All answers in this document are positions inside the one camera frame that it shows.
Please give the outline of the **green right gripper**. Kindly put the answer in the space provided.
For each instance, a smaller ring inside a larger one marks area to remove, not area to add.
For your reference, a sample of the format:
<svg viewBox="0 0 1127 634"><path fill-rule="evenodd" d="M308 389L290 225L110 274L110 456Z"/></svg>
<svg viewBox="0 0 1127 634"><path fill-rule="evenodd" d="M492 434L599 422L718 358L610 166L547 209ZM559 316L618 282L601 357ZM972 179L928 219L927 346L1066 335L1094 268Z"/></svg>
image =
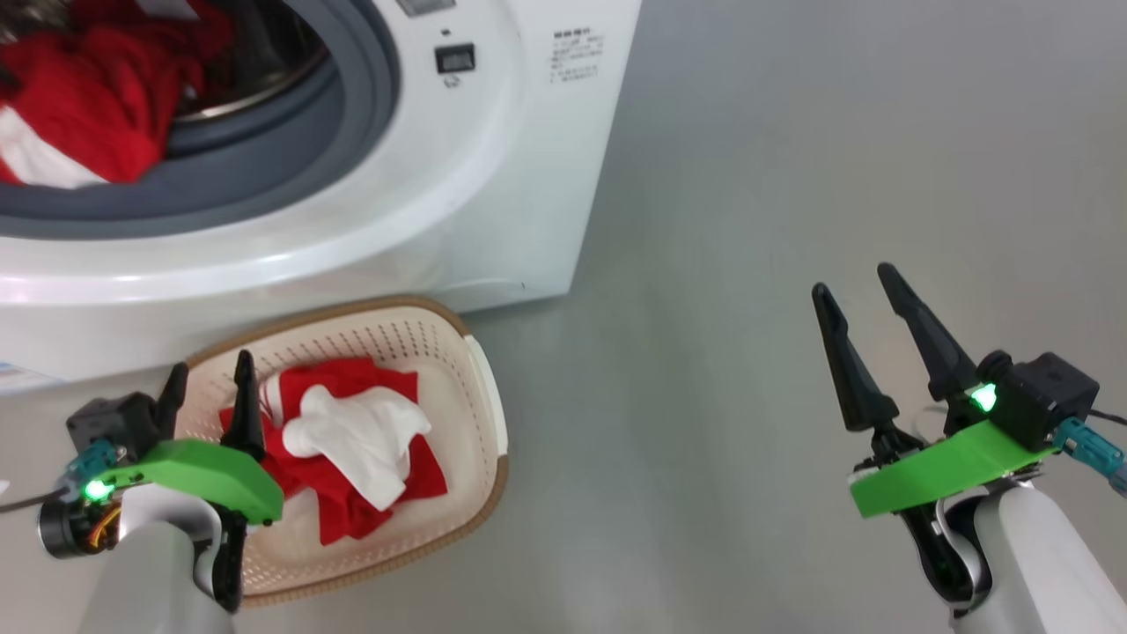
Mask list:
<svg viewBox="0 0 1127 634"><path fill-rule="evenodd" d="M928 372L930 398L940 402L965 396L967 390L979 384L969 354L919 300L895 265L879 264L877 274L894 313L905 322L917 346ZM813 286L811 302L845 429L891 430L899 409L893 398L881 392L858 355L849 322L827 284ZM850 494L863 518L899 514L1011 476L1050 457L1054 450L1054 446L1027 450L997 425L985 420L888 466L863 468L860 475L849 479Z"/></svg>

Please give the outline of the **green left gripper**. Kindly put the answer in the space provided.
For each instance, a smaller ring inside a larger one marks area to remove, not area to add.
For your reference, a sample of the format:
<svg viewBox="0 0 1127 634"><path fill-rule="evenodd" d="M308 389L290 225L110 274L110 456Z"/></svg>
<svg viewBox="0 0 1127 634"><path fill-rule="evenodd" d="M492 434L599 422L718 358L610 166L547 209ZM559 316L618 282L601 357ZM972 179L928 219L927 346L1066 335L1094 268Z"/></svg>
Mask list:
<svg viewBox="0 0 1127 634"><path fill-rule="evenodd" d="M174 437L188 373L185 361L174 365L156 400L156 426L161 440ZM157 484L242 514L250 525L278 523L285 497L277 482L259 465L266 457L266 449L258 379L250 350L238 354L233 379L236 400L220 445L193 438L158 443L136 464L106 468L94 481L116 489Z"/></svg>

